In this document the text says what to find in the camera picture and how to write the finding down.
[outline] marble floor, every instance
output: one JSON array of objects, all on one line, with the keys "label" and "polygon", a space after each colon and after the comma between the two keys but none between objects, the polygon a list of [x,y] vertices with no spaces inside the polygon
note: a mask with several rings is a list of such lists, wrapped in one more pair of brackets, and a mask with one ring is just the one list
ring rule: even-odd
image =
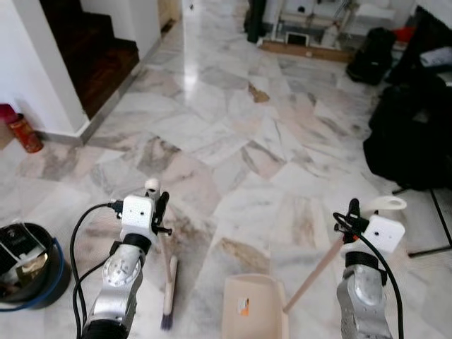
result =
[{"label": "marble floor", "polygon": [[[184,20],[165,36],[88,144],[45,143],[26,155],[17,142],[0,153],[0,224],[33,221],[65,254],[80,215],[95,203],[143,193],[158,177],[171,199],[165,216],[179,256],[174,327],[160,330],[164,274],[152,247],[130,338],[220,338],[224,279],[266,273],[289,297],[337,237],[332,212],[396,188],[367,168],[362,141],[379,90],[352,83],[345,65],[269,54],[246,41],[245,0],[184,3]],[[270,96],[256,104],[252,82]],[[452,197],[439,192],[452,225]],[[446,244],[428,195],[402,195],[392,218],[406,226],[391,258],[405,307],[405,337],[452,336],[452,254],[409,259],[407,249]],[[101,261],[120,226],[94,213],[78,237],[83,272]],[[291,338],[340,337],[337,258],[290,314]],[[100,274],[87,279],[88,304]],[[387,317],[396,337],[392,288]],[[70,293],[40,311],[0,316],[2,338],[74,338]]]}]

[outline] label sticker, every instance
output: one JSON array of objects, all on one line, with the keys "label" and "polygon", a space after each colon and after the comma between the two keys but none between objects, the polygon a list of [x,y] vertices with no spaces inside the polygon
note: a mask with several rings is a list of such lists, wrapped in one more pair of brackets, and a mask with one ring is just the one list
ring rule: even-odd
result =
[{"label": "label sticker", "polygon": [[249,315],[249,299],[239,298],[237,302],[237,313],[241,316]]}]

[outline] wooden stair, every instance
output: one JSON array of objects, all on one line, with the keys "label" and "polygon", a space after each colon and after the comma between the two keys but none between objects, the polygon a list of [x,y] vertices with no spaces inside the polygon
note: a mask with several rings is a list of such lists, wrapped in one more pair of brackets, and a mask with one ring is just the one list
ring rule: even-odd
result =
[{"label": "wooden stair", "polygon": [[40,0],[83,109],[91,119],[139,62],[136,43],[114,37],[109,16],[79,0]]}]

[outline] red canister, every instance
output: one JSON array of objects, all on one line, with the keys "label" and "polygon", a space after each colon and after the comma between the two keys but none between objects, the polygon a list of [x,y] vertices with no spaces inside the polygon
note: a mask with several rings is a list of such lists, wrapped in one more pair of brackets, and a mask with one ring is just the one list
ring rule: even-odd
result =
[{"label": "red canister", "polygon": [[42,143],[22,114],[17,114],[8,104],[0,104],[0,120],[3,120],[28,153],[42,148]]}]

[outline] beige dustpan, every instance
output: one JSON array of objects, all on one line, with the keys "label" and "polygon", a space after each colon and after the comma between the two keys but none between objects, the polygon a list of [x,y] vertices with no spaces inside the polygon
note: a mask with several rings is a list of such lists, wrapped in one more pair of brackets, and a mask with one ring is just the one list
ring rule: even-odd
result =
[{"label": "beige dustpan", "polygon": [[226,279],[222,339],[289,339],[281,282],[260,274]]}]

